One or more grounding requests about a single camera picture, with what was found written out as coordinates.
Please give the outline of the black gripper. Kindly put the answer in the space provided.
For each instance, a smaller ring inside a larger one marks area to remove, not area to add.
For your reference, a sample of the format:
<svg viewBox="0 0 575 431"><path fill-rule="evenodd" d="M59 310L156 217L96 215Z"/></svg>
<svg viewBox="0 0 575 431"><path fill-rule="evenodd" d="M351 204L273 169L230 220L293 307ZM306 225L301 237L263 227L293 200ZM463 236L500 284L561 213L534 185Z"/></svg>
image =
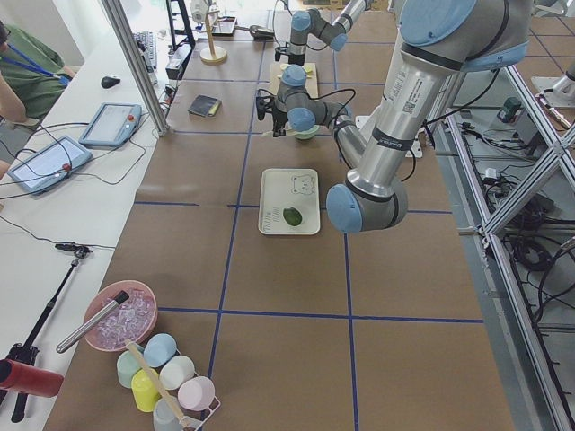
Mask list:
<svg viewBox="0 0 575 431"><path fill-rule="evenodd" d="M274 137L282 137L286 135L286 124L288 123L288 115L285 111L277 106L271 109L272 114L272 134Z"/></svg>

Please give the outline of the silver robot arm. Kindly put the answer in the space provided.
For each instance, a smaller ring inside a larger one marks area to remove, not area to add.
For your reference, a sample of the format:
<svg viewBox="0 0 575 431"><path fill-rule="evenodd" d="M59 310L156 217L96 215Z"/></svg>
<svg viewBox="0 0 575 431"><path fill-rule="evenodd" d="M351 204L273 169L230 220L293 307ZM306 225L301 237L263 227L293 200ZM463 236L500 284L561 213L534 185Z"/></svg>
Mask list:
<svg viewBox="0 0 575 431"><path fill-rule="evenodd" d="M275 59L287 56L290 65L302 66L310 35L315 36L327 47L340 51L348 40L348 33L359 16L371 9L373 2L368 0L350 1L333 23L324 20L316 9L298 11L291 17L289 42L276 48Z"/></svg>
<svg viewBox="0 0 575 431"><path fill-rule="evenodd" d="M532 16L529 1L408 1L399 18L395 61L371 131L363 135L339 103L311 97L303 68L307 41L316 37L333 50L343 48L368 1L352 1L327 22L315 9L291 19L290 40L277 49L287 56L279 88L257 104L270 114L273 133L304 132L315 125L331 130L350 168L327 194L328 217L344 233L383 230L404 218L408 201L397 170L438 93L450 75L495 70L526 54Z"/></svg>

